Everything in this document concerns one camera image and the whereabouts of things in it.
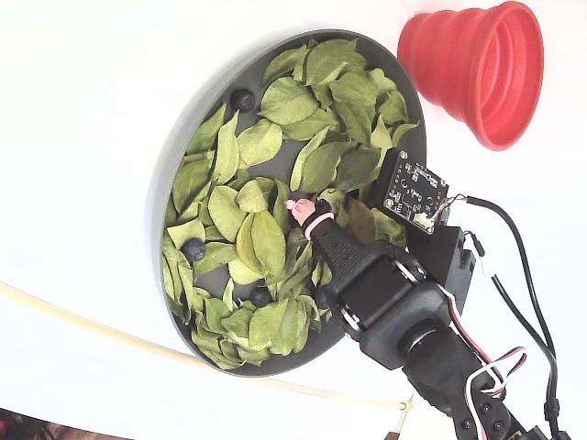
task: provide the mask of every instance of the circuit board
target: circuit board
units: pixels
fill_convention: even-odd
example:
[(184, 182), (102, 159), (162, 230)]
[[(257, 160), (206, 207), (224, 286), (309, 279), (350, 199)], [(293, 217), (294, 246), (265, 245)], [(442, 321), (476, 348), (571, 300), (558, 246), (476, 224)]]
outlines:
[(432, 235), (435, 227), (432, 217), (448, 192), (449, 186), (444, 180), (425, 166), (409, 161), (407, 153), (400, 151), (383, 207), (387, 215), (399, 217), (402, 223), (407, 222)]

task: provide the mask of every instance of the pink rubber band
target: pink rubber band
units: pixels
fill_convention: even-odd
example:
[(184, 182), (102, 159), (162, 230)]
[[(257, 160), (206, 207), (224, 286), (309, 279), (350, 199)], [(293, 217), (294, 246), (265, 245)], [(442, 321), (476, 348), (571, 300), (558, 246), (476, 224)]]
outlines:
[(312, 233), (312, 231), (314, 230), (314, 228), (318, 225), (320, 225), (320, 223), (323, 220), (326, 220), (327, 218), (331, 218), (334, 220), (334, 214), (332, 213), (324, 213), (322, 215), (319, 215), (316, 220), (314, 220), (310, 225), (308, 225), (308, 227), (305, 229), (305, 237), (308, 239), (308, 241), (312, 241), (312, 238), (310, 238), (310, 234)]

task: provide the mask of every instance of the round tray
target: round tray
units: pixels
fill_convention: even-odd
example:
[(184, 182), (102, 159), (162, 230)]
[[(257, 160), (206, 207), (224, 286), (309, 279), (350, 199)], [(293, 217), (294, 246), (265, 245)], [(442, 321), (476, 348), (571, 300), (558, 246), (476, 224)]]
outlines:
[[(202, 120), (189, 120), (185, 121), (185, 127), (179, 127), (181, 130), (189, 133), (193, 133), (194, 130), (210, 117), (223, 103), (227, 103), (228, 109), (227, 114), (232, 114), (230, 108), (230, 95), (233, 91), (241, 88), (248, 89), (255, 93), (256, 108), (248, 113), (240, 114), (238, 118), (237, 133), (240, 133), (245, 128), (253, 126), (260, 117), (257, 115), (259, 111), (260, 101), (265, 93), (266, 87), (263, 87), (260, 80), (263, 76), (265, 68), (268, 63), (278, 54), (287, 49), (298, 48), (302, 44), (306, 43), (309, 39), (315, 39), (317, 42), (322, 42), (328, 39), (356, 39), (357, 40), (357, 51), (365, 57), (367, 60), (368, 68), (379, 67), (383, 69), (385, 75), (391, 78), (397, 84), (397, 88), (400, 93), (404, 96), (405, 103), (407, 106), (407, 113), (410, 120), (419, 120), (420, 124), (418, 127), (406, 132), (400, 141), (399, 148), (404, 149), (410, 153), (415, 161), (426, 165), (426, 128), (424, 124), (424, 116), (422, 115), (422, 107), (418, 99), (415, 87), (410, 81), (400, 62), (394, 57), (394, 55), (378, 42), (367, 38), (361, 34), (349, 32), (346, 30), (316, 30), (306, 32), (304, 34), (297, 35), (289, 38), (280, 44), (268, 49), (262, 55), (252, 60), (244, 69), (242, 69), (236, 76), (234, 81), (217, 97), (215, 103), (207, 109), (205, 117)], [(250, 175), (255, 176), (267, 176), (277, 177), (282, 179), (284, 182), (290, 180), (290, 174), (294, 166), (295, 158), (297, 157), (300, 149), (305, 145), (306, 141), (298, 141), (287, 139), (284, 140), (282, 147), (278, 154), (271, 160), (251, 167), (249, 169)], [(175, 146), (174, 149), (180, 149), (185, 152), (187, 144), (181, 146)], [(179, 160), (176, 163), (176, 168), (179, 167)], [(171, 184), (167, 188), (166, 193), (157, 194), (158, 197), (164, 197), (164, 200), (169, 198), (171, 193)], [(162, 225), (162, 219), (159, 219), (159, 224)], [(162, 229), (159, 237), (159, 255), (161, 254), (161, 241), (162, 241)], [(192, 342), (191, 329), (184, 325), (181, 320), (175, 317), (167, 304), (167, 295), (164, 293), (164, 287), (162, 282), (162, 268), (159, 265), (159, 271), (156, 273), (156, 277), (159, 280), (159, 287), (165, 303), (168, 305), (168, 311), (172, 318), (175, 328), (182, 336), (183, 342), (190, 347), (190, 349), (205, 362), (209, 363), (212, 367), (217, 368), (216, 364), (209, 360), (206, 356), (203, 356), (197, 345)], [(200, 277), (196, 282), (196, 285), (203, 287), (210, 291), (213, 295), (220, 296), (224, 291), (224, 286), (228, 280), (227, 267), (214, 269)], [(236, 285), (235, 296), (241, 299), (248, 297), (249, 291), (252, 285), (240, 286)], [(289, 356), (274, 355), (268, 360), (264, 361), (259, 367), (245, 364), (242, 367), (225, 371), (228, 374), (237, 376), (268, 376), (272, 374), (283, 373), (290, 369), (295, 369), (302, 366), (306, 362), (317, 358), (321, 354), (329, 350), (335, 345), (344, 335), (343, 331), (337, 326), (335, 320), (330, 320), (325, 323), (323, 319), (322, 331), (320, 333), (316, 331), (310, 331), (307, 339), (307, 343), (302, 351), (299, 353), (292, 353)]]

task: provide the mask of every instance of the silicone cup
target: silicone cup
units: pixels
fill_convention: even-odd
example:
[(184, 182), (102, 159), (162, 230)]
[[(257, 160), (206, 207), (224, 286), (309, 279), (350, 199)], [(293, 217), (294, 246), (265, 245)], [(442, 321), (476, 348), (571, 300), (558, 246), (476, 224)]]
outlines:
[(526, 131), (544, 71), (540, 26), (526, 5), (418, 14), (397, 52), (418, 91), (488, 149), (507, 149)]

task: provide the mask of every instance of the white table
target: white table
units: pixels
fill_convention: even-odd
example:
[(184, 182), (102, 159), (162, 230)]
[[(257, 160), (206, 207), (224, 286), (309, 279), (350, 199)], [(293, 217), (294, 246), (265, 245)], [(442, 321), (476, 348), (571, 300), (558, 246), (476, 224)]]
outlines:
[[(587, 247), (583, 173), (587, 5), (530, 1), (546, 69), (533, 122), (511, 149), (483, 149), (462, 123), (423, 101), (428, 165), (454, 191), (488, 198), (516, 220), (559, 354), (561, 426), (575, 438), (580, 402)], [(163, 308), (150, 260), (151, 178), (191, 103), (205, 103), (227, 66), (314, 28), (361, 32), (395, 52), (414, 12), (489, 1), (285, 2), (4, 1), (0, 5), (0, 280), (134, 336), (189, 353)], [(530, 315), (513, 239), (496, 216), (455, 206)], [(466, 326), (492, 355), (531, 357), (506, 401), (540, 424), (547, 364), (481, 273)], [(202, 371), (81, 330), (0, 296), (0, 407), (59, 424), (139, 439), (256, 436), (383, 438), (397, 411), (325, 401)], [(401, 401), (412, 389), (343, 340), (278, 377)], [(416, 400), (403, 438), (454, 438), (450, 420)]]

